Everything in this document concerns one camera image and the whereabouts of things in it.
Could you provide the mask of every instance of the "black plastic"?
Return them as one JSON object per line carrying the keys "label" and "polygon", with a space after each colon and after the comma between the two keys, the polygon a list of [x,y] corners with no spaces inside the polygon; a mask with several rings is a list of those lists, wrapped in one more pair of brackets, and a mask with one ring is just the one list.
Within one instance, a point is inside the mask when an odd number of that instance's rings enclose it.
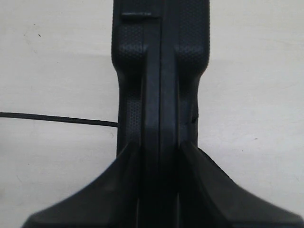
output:
{"label": "black plastic", "polygon": [[241,189],[197,148],[208,0],[114,0],[112,60],[117,160],[24,228],[304,228],[299,216]]}

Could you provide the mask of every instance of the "white surface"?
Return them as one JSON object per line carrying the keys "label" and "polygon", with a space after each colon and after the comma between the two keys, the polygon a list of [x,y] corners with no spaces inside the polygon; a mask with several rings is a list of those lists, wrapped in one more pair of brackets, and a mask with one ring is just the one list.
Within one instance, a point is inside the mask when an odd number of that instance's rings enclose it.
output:
{"label": "white surface", "polygon": [[[302,216],[303,21],[303,0],[213,0],[199,90],[200,147]],[[111,0],[0,0],[0,111],[116,121],[111,23]],[[0,227],[78,191],[115,147],[113,128],[0,119]]]}

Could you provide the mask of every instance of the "white table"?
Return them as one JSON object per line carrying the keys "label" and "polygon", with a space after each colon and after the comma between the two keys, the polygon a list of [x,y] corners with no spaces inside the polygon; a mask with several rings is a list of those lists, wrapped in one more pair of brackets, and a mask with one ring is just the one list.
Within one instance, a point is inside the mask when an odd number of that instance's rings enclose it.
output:
{"label": "white table", "polygon": [[[212,0],[199,145],[239,185],[304,216],[304,1]],[[111,0],[0,0],[0,111],[117,121]],[[0,119],[0,227],[97,177],[116,129]]]}

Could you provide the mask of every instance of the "cable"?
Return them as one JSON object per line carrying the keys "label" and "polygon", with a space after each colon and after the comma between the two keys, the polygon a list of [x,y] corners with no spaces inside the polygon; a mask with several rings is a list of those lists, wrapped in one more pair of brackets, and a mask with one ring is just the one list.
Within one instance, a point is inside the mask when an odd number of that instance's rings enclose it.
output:
{"label": "cable", "polygon": [[107,126],[107,127],[118,127],[118,123],[110,122],[110,121],[87,120],[87,119],[78,119],[78,118],[70,118],[70,117],[24,114],[24,113],[2,113],[2,112],[0,112],[0,118],[42,120],[42,121],[52,121],[52,122],[71,123],[71,124],[86,124],[86,125],[97,125],[97,126]]}

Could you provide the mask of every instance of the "black cable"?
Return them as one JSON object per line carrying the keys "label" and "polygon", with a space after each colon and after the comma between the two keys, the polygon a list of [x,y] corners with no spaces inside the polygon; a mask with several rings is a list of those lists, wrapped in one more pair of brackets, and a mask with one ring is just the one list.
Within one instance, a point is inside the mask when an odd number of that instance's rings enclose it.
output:
{"label": "black cable", "polygon": [[78,118],[70,118],[70,117],[24,114],[24,113],[0,112],[0,118],[42,120],[42,121],[52,121],[52,122],[71,123],[71,124],[87,124],[87,125],[97,125],[97,126],[107,126],[107,127],[118,127],[118,123],[110,122],[110,121],[87,120],[87,119],[78,119]]}

